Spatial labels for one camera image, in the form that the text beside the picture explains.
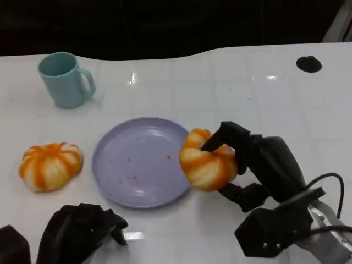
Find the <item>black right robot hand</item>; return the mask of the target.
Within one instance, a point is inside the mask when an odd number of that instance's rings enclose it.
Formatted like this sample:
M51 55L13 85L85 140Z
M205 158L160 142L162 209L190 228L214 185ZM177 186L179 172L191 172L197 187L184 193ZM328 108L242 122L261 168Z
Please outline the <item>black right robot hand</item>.
M290 148L279 136L252 134L235 122L222 122L204 143L202 150L213 152L223 145L235 151L238 174L246 170L258 179L244 188L228 183L219 193L249 212L264 204L268 197L282 203L306 188L302 171Z

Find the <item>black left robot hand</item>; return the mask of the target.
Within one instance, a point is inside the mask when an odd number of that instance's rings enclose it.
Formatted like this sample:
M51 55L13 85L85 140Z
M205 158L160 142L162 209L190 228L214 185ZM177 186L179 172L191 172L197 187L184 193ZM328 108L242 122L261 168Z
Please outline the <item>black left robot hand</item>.
M84 263L106 238L126 245L127 221L112 209L81 203L64 205L46 226L38 249L37 263Z

